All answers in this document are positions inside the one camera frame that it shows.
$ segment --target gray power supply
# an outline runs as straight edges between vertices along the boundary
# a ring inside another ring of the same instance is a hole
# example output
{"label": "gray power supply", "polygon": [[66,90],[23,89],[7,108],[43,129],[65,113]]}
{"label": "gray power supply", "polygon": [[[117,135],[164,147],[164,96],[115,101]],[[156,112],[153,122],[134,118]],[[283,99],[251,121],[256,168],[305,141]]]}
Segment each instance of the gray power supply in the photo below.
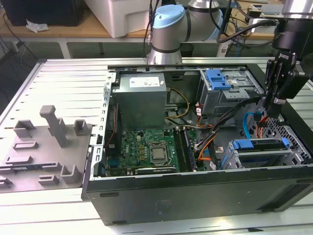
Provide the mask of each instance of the gray power supply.
{"label": "gray power supply", "polygon": [[166,84],[162,73],[121,75],[113,97],[120,104],[123,130],[163,128]]}

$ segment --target black box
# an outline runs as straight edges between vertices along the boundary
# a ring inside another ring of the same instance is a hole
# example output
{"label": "black box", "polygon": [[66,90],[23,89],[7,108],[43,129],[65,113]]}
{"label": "black box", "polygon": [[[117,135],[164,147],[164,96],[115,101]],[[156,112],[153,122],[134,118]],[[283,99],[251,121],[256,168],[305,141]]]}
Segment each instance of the black box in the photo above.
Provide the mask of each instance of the black box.
{"label": "black box", "polygon": [[1,0],[14,26],[33,23],[77,26],[84,14],[83,0]]}

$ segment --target motherboard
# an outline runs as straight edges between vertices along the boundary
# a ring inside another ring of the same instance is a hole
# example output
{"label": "motherboard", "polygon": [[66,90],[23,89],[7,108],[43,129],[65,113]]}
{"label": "motherboard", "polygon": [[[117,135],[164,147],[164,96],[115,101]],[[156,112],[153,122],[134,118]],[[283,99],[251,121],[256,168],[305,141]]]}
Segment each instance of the motherboard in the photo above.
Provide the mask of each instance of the motherboard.
{"label": "motherboard", "polygon": [[[119,168],[174,167],[179,172],[178,151],[174,138],[176,130],[124,131]],[[188,130],[191,147],[197,143],[197,134]]]}

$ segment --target white box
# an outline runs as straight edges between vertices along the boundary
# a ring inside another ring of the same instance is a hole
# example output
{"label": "white box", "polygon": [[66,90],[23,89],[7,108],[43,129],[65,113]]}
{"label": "white box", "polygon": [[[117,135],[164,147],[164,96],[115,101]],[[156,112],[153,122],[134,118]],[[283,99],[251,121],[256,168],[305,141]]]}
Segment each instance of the white box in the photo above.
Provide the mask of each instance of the white box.
{"label": "white box", "polygon": [[[157,0],[152,0],[155,7]],[[113,38],[146,29],[149,0],[85,0],[88,7]]]}

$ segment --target cpu socket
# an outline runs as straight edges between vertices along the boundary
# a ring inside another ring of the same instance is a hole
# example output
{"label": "cpu socket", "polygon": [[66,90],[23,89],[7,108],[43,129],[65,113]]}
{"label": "cpu socket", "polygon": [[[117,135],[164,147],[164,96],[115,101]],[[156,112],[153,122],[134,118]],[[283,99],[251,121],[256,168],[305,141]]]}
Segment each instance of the cpu socket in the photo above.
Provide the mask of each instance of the cpu socket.
{"label": "cpu socket", "polygon": [[165,144],[150,145],[150,162],[158,165],[167,162],[167,146]]}

